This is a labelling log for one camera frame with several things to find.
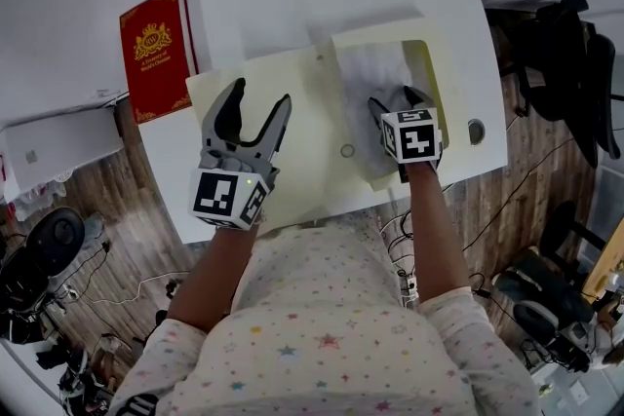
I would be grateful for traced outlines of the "white appliance box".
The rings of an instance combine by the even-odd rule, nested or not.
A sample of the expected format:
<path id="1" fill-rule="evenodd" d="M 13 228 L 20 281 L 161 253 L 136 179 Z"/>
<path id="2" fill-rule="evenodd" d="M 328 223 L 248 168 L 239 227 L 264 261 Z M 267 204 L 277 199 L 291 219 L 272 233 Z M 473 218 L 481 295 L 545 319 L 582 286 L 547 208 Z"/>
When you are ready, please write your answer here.
<path id="1" fill-rule="evenodd" d="M 8 202 L 123 148 L 113 109 L 93 109 L 0 132 L 0 193 Z"/>

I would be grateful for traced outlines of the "yellow wooden board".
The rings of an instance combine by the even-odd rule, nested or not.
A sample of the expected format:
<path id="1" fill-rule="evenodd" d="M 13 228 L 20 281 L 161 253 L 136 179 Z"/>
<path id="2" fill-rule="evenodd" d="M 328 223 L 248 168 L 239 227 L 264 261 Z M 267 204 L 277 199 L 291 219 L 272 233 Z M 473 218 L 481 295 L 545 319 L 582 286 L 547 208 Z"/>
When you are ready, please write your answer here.
<path id="1" fill-rule="evenodd" d="M 617 271 L 618 265 L 623 261 L 624 218 L 618 223 L 582 287 L 582 295 L 590 304 L 593 304 L 604 295 L 609 276 Z"/>

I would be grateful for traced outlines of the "person's star-print clothing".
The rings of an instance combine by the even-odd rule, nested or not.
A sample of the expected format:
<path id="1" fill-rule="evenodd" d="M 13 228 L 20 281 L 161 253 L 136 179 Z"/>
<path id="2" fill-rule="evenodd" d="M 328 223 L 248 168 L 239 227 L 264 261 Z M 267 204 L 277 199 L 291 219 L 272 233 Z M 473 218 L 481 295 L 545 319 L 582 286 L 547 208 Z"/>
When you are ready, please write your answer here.
<path id="1" fill-rule="evenodd" d="M 258 243 L 210 332 L 163 321 L 109 416 L 540 416 L 469 287 L 406 308 L 381 239 L 351 222 Z"/>

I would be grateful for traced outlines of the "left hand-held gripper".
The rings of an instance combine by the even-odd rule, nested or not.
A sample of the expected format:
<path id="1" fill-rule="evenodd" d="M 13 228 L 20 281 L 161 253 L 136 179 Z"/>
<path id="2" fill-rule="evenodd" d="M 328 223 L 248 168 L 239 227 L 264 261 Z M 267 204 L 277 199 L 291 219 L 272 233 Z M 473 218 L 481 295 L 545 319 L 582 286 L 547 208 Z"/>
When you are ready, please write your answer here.
<path id="1" fill-rule="evenodd" d="M 224 89 L 202 122 L 202 141 L 208 151 L 192 172 L 188 212 L 219 228 L 249 230 L 271 194 L 279 169 L 271 163 L 279 151 L 291 113 L 285 94 L 273 106 L 257 137 L 241 142 L 240 104 L 246 80 L 238 78 Z M 242 155 L 219 151 L 235 151 Z"/>

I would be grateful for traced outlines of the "pale yellow desk mat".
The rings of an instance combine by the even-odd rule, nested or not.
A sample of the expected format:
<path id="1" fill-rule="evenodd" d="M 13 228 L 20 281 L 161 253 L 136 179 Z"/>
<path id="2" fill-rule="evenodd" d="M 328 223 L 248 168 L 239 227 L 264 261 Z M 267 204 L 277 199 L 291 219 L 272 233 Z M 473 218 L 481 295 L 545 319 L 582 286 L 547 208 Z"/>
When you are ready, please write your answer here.
<path id="1" fill-rule="evenodd" d="M 195 114 L 204 119 L 217 96 L 237 78 L 246 80 L 240 105 L 242 138 L 260 131 L 274 103 L 285 94 L 292 115 L 280 150 L 273 158 L 279 169 L 276 187 L 263 205 L 262 232 L 301 224 L 402 199 L 409 187 L 398 171 L 369 181 L 355 158 L 346 122 L 343 85 L 335 48 L 372 43 L 421 40 L 428 47 L 437 90 L 437 110 L 443 144 L 449 143 L 439 87 L 449 73 L 443 38 L 425 19 L 409 19 L 361 28 L 332 36 L 327 43 L 257 57 L 234 67 L 191 77 L 187 88 Z"/>

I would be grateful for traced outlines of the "white A4 paper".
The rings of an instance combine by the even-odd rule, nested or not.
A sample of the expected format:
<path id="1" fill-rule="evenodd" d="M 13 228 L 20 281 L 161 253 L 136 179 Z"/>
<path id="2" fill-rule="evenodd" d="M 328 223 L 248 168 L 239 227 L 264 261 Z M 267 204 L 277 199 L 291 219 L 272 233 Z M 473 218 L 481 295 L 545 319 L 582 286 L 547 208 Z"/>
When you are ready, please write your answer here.
<path id="1" fill-rule="evenodd" d="M 356 161 L 367 180 L 378 180 L 396 172 L 398 165 L 384 151 L 369 100 L 377 99 L 390 112 L 410 110 L 413 105 L 405 93 L 410 87 L 420 102 L 432 104 L 437 83 L 428 47 L 421 40 L 408 40 L 337 46 L 335 53 Z"/>

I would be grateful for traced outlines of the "black round device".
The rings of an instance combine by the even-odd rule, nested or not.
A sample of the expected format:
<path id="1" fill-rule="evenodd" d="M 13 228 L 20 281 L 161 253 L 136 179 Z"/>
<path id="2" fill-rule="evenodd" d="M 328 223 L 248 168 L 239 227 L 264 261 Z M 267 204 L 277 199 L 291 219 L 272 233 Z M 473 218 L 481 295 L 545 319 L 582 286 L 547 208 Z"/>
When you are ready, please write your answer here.
<path id="1" fill-rule="evenodd" d="M 72 208 L 47 213 L 26 238 L 26 251 L 45 276 L 61 274 L 74 260 L 85 241 L 85 224 Z"/>

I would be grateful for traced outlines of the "person's right forearm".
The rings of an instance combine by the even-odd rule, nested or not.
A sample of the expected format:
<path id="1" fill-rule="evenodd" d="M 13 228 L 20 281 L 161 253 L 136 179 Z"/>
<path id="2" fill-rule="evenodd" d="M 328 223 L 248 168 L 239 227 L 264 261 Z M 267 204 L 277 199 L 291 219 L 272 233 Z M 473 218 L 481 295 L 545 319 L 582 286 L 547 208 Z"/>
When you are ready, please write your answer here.
<path id="1" fill-rule="evenodd" d="M 422 302 L 469 284 L 469 270 L 442 187 L 426 163 L 406 165 L 415 278 Z"/>

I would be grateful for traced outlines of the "black office chair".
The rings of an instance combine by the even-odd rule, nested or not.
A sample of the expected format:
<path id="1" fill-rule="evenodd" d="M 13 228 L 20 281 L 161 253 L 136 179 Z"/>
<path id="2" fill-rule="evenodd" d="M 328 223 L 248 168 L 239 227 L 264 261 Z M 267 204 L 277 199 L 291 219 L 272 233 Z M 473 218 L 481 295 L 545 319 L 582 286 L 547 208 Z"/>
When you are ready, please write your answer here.
<path id="1" fill-rule="evenodd" d="M 613 42 L 581 19 L 587 0 L 523 0 L 514 7 L 486 9 L 488 24 L 508 42 L 500 75 L 513 75 L 526 118 L 532 110 L 549 122 L 565 122 L 584 158 L 595 168 L 598 151 L 621 158 L 611 103 L 616 50 Z"/>

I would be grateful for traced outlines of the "red hardcover book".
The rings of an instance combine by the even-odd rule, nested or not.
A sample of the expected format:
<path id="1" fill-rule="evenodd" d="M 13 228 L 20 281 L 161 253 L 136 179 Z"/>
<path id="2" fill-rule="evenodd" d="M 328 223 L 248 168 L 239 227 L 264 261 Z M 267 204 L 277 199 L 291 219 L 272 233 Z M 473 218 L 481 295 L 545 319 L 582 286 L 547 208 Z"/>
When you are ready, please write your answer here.
<path id="1" fill-rule="evenodd" d="M 120 18 L 133 116 L 141 125 L 191 106 L 198 73 L 187 0 L 145 0 Z"/>

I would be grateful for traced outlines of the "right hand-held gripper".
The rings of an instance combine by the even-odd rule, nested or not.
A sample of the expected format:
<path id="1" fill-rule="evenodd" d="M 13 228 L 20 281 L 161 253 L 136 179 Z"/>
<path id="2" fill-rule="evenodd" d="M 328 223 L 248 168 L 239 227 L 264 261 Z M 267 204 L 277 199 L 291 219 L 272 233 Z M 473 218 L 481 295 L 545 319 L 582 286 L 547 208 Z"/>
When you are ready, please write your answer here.
<path id="1" fill-rule="evenodd" d="M 431 108 L 432 98 L 411 86 L 404 86 L 403 90 L 409 110 L 389 113 L 375 97 L 368 99 L 368 107 L 375 125 L 381 128 L 384 150 L 398 164 L 401 182 L 407 183 L 408 164 L 428 163 L 433 170 L 437 169 L 443 152 L 443 136 L 437 110 Z"/>

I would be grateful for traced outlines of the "person's left forearm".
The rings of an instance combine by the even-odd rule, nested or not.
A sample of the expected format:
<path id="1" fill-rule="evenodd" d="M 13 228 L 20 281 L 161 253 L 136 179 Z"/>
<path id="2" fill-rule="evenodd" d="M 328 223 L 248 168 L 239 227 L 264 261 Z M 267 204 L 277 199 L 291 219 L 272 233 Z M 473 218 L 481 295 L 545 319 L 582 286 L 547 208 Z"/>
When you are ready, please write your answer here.
<path id="1" fill-rule="evenodd" d="M 251 258 L 258 227 L 221 228 L 173 298 L 167 318 L 209 333 L 229 311 Z"/>

